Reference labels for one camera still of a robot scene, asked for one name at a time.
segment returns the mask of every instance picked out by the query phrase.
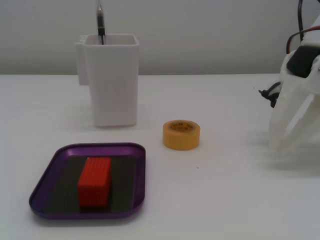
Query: black cable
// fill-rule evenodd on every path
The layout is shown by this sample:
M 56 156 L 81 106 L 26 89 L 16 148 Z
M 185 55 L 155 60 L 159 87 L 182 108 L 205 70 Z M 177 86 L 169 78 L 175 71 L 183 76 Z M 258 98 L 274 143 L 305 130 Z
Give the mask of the black cable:
M 269 94 L 273 89 L 278 87 L 280 84 L 281 84 L 281 82 L 276 82 L 268 90 L 263 90 L 263 91 L 259 90 L 259 93 L 261 93 L 261 96 L 271 102 L 270 105 L 271 105 L 272 108 L 274 108 L 276 106 L 277 99 L 279 97 L 280 92 L 275 92 L 275 93 L 273 93 L 271 95 L 269 95 Z
M 301 32 L 304 29 L 304 26 L 302 24 L 302 0 L 299 0 L 298 3 L 298 24 L 299 24 L 299 32 Z M 303 32 L 300 33 L 300 42 L 304 39 Z

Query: white table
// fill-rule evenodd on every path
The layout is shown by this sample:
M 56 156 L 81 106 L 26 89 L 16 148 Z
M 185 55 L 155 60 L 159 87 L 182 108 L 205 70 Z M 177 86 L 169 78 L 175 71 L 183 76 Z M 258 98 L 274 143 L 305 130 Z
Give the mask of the white table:
M 301 240 L 320 236 L 320 138 L 287 157 L 268 152 L 277 74 L 141 76 L 138 123 L 93 126 L 76 76 L 0 76 L 0 239 Z M 200 145 L 162 145 L 165 122 L 201 126 Z M 74 143 L 146 149 L 139 213 L 119 220 L 45 220 L 29 196 L 55 151 Z

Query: white container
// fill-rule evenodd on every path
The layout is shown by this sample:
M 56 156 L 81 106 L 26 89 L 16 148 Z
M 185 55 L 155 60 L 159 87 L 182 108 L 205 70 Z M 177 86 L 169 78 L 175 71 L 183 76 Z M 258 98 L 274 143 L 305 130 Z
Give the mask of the white container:
M 98 127 L 137 122 L 139 43 L 132 34 L 82 36 L 75 44 L 79 84 L 89 85 L 94 124 Z

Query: yellow tape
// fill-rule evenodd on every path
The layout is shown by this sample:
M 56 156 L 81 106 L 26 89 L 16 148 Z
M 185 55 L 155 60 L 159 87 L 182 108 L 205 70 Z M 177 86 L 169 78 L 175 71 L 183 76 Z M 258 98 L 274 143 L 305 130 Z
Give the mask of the yellow tape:
M 200 126 L 193 121 L 174 120 L 163 125 L 163 144 L 174 150 L 191 150 L 199 145 Z

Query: red block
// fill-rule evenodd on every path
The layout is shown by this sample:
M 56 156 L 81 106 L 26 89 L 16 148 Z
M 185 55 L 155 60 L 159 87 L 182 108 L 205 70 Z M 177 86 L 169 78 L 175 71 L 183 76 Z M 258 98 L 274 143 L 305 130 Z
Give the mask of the red block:
M 77 184 L 80 207 L 106 206 L 111 179 L 110 157 L 88 157 Z

